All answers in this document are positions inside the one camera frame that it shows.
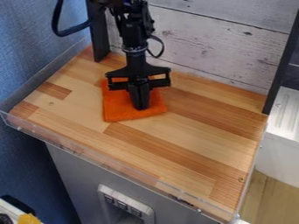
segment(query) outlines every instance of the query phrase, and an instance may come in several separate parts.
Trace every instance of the whitewashed wooden wall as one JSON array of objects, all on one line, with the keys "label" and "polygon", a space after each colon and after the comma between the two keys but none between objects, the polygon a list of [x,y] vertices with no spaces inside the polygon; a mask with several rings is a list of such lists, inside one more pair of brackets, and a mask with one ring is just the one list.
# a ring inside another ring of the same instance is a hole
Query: whitewashed wooden wall
[{"label": "whitewashed wooden wall", "polygon": [[[149,62],[266,94],[299,0],[149,0],[156,35],[166,44]],[[110,44],[121,40],[108,16]],[[151,43],[153,51],[158,45]]]}]

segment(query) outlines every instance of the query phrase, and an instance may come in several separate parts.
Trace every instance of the black cable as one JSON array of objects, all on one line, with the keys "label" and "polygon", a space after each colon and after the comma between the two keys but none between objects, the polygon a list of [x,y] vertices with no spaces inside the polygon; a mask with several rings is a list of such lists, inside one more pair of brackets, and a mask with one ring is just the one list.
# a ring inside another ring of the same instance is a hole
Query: black cable
[{"label": "black cable", "polygon": [[102,5],[99,8],[99,11],[98,11],[97,15],[91,16],[84,23],[77,24],[77,25],[72,26],[72,27],[70,27],[68,29],[65,29],[63,31],[59,31],[59,28],[58,28],[58,26],[59,26],[59,18],[60,18],[60,15],[61,15],[63,1],[64,0],[58,0],[57,1],[57,4],[56,4],[55,9],[54,9],[53,17],[52,17],[52,30],[59,37],[65,37],[65,36],[71,35],[71,34],[73,34],[75,32],[79,32],[79,31],[84,30],[85,28],[87,28],[90,25],[92,25],[93,21],[96,19],[97,16],[99,16],[99,14],[100,14],[101,11],[105,10],[105,5]]},{"label": "black cable", "polygon": [[155,59],[158,59],[158,58],[160,58],[160,57],[163,55],[163,53],[164,53],[164,50],[165,50],[164,42],[163,42],[159,37],[156,37],[156,36],[154,36],[154,35],[151,35],[149,38],[155,40],[155,41],[158,42],[158,43],[160,43],[161,46],[162,46],[162,49],[161,49],[160,53],[157,54],[157,55],[155,55],[150,49],[147,50],[151,57],[153,57],[153,58],[155,58]]}]

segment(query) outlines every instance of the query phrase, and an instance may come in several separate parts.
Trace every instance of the yellow object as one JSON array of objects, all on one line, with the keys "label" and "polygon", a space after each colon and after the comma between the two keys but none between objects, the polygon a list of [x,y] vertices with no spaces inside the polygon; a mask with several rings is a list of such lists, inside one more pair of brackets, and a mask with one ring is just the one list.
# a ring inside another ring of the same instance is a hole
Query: yellow object
[{"label": "yellow object", "polygon": [[33,214],[26,213],[18,217],[18,224],[41,224],[41,222]]}]

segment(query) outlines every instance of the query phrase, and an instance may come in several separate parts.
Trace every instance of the blue wall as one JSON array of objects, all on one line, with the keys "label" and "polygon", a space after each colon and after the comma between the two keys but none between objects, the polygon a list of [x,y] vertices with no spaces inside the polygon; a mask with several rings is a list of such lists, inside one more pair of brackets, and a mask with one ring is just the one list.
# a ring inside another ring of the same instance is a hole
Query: blue wall
[{"label": "blue wall", "polygon": [[[86,19],[85,0],[66,0],[61,29]],[[55,0],[0,1],[0,101],[88,34],[52,34]],[[78,217],[45,145],[0,122],[0,196],[9,194],[36,210],[44,223],[78,223]]]}]

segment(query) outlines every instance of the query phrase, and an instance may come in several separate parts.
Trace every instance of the screw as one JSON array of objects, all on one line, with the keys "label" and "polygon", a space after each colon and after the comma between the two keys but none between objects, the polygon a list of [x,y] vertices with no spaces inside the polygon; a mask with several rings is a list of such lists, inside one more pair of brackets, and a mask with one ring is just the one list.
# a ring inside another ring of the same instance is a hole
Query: screw
[{"label": "screw", "polygon": [[240,183],[244,183],[245,182],[245,180],[243,178],[239,178],[238,180],[239,180]]}]

